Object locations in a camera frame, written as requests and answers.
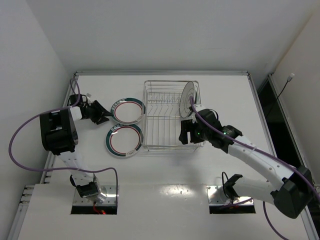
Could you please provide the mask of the blue floral green plate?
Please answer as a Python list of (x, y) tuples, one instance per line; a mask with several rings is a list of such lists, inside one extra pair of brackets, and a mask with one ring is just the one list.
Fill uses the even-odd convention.
[(197, 88), (194, 89), (194, 96), (193, 96), (193, 104), (196, 105), (198, 103), (199, 93)]

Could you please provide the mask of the white plate with grey rim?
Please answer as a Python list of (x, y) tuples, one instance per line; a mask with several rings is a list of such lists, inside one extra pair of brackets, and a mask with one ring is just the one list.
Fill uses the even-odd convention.
[(182, 94), (180, 96), (180, 102), (179, 102), (179, 113), (180, 117), (185, 119), (190, 116), (191, 114), (191, 103), (190, 103), (190, 97), (193, 97), (193, 101), (196, 100), (196, 88), (193, 81), (188, 81), (186, 85), (184, 86), (184, 89), (182, 91)]

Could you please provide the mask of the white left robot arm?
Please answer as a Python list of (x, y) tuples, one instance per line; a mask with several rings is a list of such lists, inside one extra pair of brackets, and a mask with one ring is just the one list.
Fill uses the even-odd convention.
[(70, 171), (70, 182), (81, 198), (100, 202), (105, 194), (96, 175), (87, 169), (76, 146), (79, 143), (75, 121), (90, 119), (96, 125), (112, 116), (98, 101), (80, 103), (40, 115), (41, 141), (45, 150), (59, 157)]

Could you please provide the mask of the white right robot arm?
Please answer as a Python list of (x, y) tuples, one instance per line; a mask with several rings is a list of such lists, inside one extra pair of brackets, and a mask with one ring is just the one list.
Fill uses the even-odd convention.
[(248, 196), (274, 205), (282, 214), (295, 219), (313, 199), (312, 175), (308, 168), (295, 168), (281, 163), (274, 156), (260, 150), (240, 130), (223, 126), (218, 114), (201, 104), (179, 108), (181, 131), (179, 141), (198, 144), (205, 141), (231, 155), (261, 174), (266, 181), (252, 180), (234, 174), (218, 191), (219, 203), (233, 202)]

